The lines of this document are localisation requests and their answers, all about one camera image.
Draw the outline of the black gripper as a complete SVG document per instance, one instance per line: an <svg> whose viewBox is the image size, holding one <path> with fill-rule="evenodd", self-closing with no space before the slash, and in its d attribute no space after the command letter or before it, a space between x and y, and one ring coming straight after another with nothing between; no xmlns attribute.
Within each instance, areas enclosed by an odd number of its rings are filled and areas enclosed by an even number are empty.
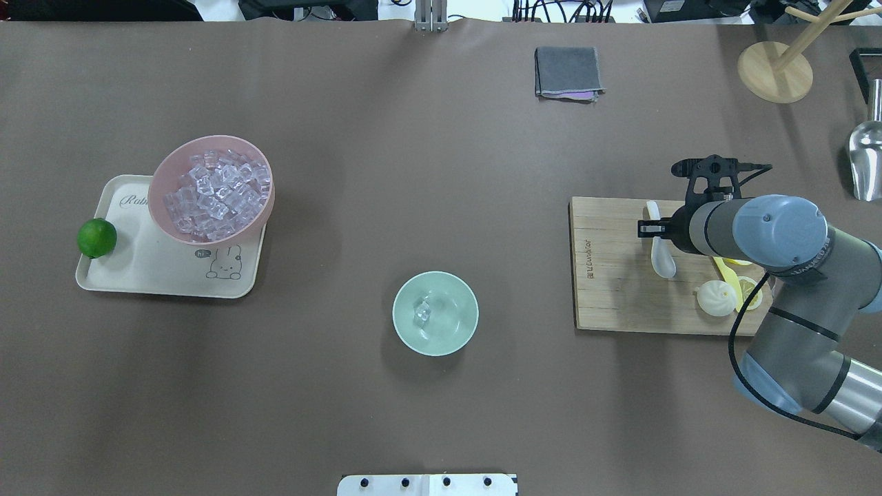
<svg viewBox="0 0 882 496"><path fill-rule="evenodd" d="M740 200L741 186L771 169L771 164L747 163L721 155L677 161L671 166L671 174L688 179L684 206L664 220L638 220L637 237L663 238L682 252L699 254L689 234L697 210L712 202Z"/></svg>

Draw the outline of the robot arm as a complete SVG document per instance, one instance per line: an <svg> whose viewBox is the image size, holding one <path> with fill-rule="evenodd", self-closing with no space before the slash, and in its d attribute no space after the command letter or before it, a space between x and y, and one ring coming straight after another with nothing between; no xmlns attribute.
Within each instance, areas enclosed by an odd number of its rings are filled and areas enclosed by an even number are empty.
<svg viewBox="0 0 882 496"><path fill-rule="evenodd" d="M728 336L734 384L767 411L881 448L880 371L838 351L854 317L880 312L880 250L834 228L798 196L741 197L740 174L771 166L709 155L671 167L688 186L670 217L640 220L640 238L662 238L687 254L748 261L776 295L741 358Z"/></svg>

